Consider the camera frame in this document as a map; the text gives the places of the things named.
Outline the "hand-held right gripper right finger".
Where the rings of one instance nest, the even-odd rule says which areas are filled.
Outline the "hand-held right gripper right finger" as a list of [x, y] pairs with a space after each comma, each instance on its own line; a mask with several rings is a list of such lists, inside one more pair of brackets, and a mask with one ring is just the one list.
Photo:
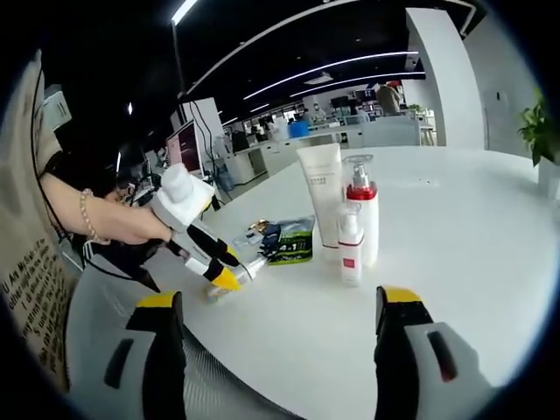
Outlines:
[[474, 419], [497, 394], [477, 352], [412, 290], [376, 289], [377, 419]]

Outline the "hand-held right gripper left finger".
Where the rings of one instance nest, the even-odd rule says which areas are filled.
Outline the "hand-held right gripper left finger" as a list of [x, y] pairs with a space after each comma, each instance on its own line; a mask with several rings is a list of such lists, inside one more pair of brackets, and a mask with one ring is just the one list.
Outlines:
[[184, 419], [179, 291], [140, 299], [123, 321], [107, 310], [69, 331], [70, 399], [87, 419]]

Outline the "person's left hand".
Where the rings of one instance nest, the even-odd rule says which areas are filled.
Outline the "person's left hand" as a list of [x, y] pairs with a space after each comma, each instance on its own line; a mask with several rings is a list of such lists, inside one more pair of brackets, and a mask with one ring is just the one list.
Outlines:
[[172, 231], [147, 208], [117, 205], [109, 216], [107, 237], [128, 245], [168, 242]]

